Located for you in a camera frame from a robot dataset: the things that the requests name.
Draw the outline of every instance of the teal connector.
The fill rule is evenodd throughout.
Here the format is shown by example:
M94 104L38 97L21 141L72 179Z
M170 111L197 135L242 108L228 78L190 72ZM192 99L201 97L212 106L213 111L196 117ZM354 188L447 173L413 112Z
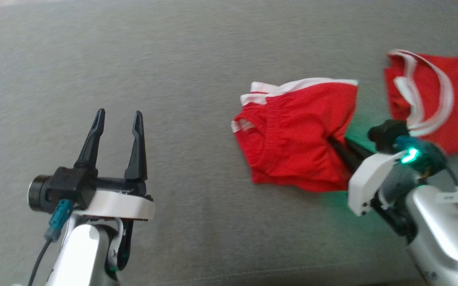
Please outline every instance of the teal connector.
M49 221L49 229L45 232L45 239L52 242L58 241L61 230L73 212L73 204L69 199L62 199Z

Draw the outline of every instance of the red garment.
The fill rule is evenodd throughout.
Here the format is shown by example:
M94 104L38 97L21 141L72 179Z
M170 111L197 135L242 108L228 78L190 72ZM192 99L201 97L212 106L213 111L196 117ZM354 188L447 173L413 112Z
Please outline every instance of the red garment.
M356 92L355 80L306 78L281 87L252 83L232 122L252 181L314 192L346 190L350 174L327 137L344 142Z
M458 57L388 52L385 69L392 117L407 120L412 136L458 152Z

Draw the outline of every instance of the green glowing light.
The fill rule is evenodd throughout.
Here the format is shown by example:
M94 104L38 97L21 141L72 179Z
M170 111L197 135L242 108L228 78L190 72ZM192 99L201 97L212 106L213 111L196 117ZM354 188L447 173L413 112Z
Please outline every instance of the green glowing light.
M418 158L419 155L420 155L420 152L418 151L418 149L409 148L408 154L402 157L402 159L400 160L400 163L407 164L411 161L416 160L416 158Z

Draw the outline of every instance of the red fabric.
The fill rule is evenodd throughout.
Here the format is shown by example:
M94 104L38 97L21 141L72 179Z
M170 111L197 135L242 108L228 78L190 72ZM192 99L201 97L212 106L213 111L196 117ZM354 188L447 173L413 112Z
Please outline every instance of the red fabric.
M356 84L321 83L244 105L233 124L252 181L312 192L346 190L350 174L327 137L344 141L356 92Z
M394 119L406 120L411 110L411 105L401 96L394 84L394 79L405 76L405 60L402 56L388 55L391 66L385 69L385 80L389 99L390 112ZM447 121L431 134L421 136L422 139L440 145L448 154L458 152L458 57L447 58L418 54L439 69L450 79L453 87L453 109ZM425 119L430 118L438 109L440 99L440 80L438 75L425 61L418 59L413 74L414 84L423 102Z

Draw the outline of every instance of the robotic arm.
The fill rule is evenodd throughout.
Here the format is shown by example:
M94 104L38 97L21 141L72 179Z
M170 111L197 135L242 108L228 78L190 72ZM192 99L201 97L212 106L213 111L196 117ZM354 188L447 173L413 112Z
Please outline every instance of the robotic arm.
M403 121L373 127L369 139L376 144L374 155L346 141L350 154L331 139L354 172L349 208L357 216L375 210L397 235L404 236L407 251L429 285L458 286L458 179L445 155L434 144L409 137ZM442 170L451 175L455 190L428 184L427 178Z
M41 257L49 244L58 240L65 222L60 255L46 286L120 285L118 272L125 268L130 256L133 223L153 218L155 207L145 184L142 113L135 114L134 143L123 179L98 177L95 165L104 119L105 110L98 110L73 168L59 167L52 176L40 175L29 185L31 209L53 215L29 286ZM115 222L117 229L109 226L110 222Z

